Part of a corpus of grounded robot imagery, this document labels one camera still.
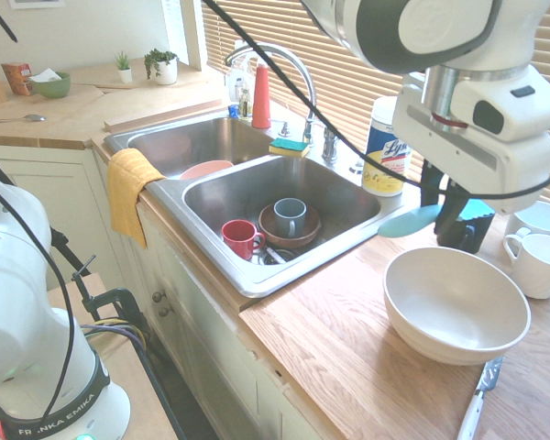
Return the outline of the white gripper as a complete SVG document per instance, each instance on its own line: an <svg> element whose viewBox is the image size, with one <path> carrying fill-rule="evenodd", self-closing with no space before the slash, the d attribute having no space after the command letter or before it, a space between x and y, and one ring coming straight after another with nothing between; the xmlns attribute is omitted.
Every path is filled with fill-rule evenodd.
<svg viewBox="0 0 550 440"><path fill-rule="evenodd" d="M521 211L538 200L542 190L535 187L550 175L550 134L544 132L513 142L503 142L471 126L447 132L432 120L422 103L423 76L403 77L393 116L395 135L424 158L421 206L438 204L444 174L452 181L436 217L434 234L439 245L454 227L466 207L469 193L509 194L527 190L526 195L486 200L501 214Z"/></svg>

